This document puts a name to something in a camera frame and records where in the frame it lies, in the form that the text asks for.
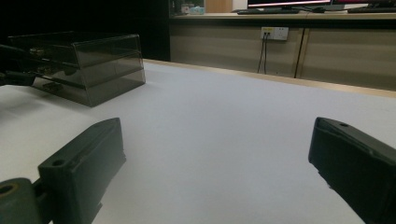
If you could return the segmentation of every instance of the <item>table surface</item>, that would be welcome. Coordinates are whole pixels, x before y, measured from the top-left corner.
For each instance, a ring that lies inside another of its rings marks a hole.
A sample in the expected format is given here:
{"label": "table surface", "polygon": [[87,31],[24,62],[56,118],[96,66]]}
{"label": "table surface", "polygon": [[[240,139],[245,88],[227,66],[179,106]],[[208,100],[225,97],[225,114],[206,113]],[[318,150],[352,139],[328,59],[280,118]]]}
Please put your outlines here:
{"label": "table surface", "polygon": [[363,223],[308,162],[313,125],[337,119],[396,147],[395,92],[154,61],[145,70],[146,85],[94,108],[0,88],[1,179],[36,180],[40,162],[118,117],[127,162],[93,223]]}
{"label": "table surface", "polygon": [[346,11],[328,11],[326,13],[312,13],[300,11],[297,14],[260,14],[238,15],[236,13],[206,13],[204,15],[175,16],[172,20],[190,19],[241,19],[241,20],[396,20],[396,13],[347,13]]}

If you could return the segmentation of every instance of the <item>plastic storage box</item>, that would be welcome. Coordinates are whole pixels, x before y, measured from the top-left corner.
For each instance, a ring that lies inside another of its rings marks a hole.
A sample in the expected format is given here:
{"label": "plastic storage box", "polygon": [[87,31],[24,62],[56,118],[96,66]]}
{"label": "plastic storage box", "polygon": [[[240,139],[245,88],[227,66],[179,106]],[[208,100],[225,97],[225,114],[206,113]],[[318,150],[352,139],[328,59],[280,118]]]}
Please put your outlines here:
{"label": "plastic storage box", "polygon": [[33,87],[95,106],[145,84],[139,35],[63,32],[9,38]]}
{"label": "plastic storage box", "polygon": [[190,14],[191,15],[204,15],[205,14],[205,8],[204,7],[191,7],[190,8]]}

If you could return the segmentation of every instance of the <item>dark background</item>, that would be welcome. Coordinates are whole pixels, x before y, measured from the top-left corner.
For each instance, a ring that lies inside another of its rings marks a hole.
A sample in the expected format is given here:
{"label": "dark background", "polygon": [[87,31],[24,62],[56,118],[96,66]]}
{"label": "dark background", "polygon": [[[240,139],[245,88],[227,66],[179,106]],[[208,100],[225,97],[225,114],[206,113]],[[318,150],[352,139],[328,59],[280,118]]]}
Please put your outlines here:
{"label": "dark background", "polygon": [[[143,57],[170,61],[168,0],[12,0],[2,3],[0,44],[10,35],[62,31],[139,34]],[[8,67],[4,60],[0,66]]]}

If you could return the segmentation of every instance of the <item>electrical cable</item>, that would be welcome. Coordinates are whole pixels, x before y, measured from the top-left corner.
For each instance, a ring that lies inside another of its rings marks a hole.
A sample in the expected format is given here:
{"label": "electrical cable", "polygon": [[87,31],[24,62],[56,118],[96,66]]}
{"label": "electrical cable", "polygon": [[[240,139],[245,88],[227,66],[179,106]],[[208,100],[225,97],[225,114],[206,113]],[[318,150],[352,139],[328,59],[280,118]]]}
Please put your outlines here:
{"label": "electrical cable", "polygon": [[265,37],[265,51],[264,51],[264,74],[267,74],[267,40],[268,40],[268,35]]}
{"label": "electrical cable", "polygon": [[312,11],[312,9],[309,8],[309,7],[301,7],[301,8],[292,7],[291,9],[297,9],[297,10],[306,11],[306,12],[311,12]]}
{"label": "electrical cable", "polygon": [[[264,37],[262,38],[262,54],[264,53],[264,74],[267,73],[266,65],[267,65],[267,40],[268,40],[268,33],[264,33]],[[260,67],[262,66],[262,54],[260,56],[259,61],[259,68],[257,69],[257,73],[260,73]]]}

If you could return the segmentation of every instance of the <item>wall socket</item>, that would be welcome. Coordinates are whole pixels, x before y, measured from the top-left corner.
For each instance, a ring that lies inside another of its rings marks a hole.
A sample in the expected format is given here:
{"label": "wall socket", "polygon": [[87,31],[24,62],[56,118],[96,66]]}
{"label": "wall socket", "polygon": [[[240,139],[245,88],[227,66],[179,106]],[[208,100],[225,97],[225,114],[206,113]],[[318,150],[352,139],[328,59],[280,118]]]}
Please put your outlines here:
{"label": "wall socket", "polygon": [[262,39],[264,34],[269,34],[267,39],[288,40],[289,27],[262,27]]}

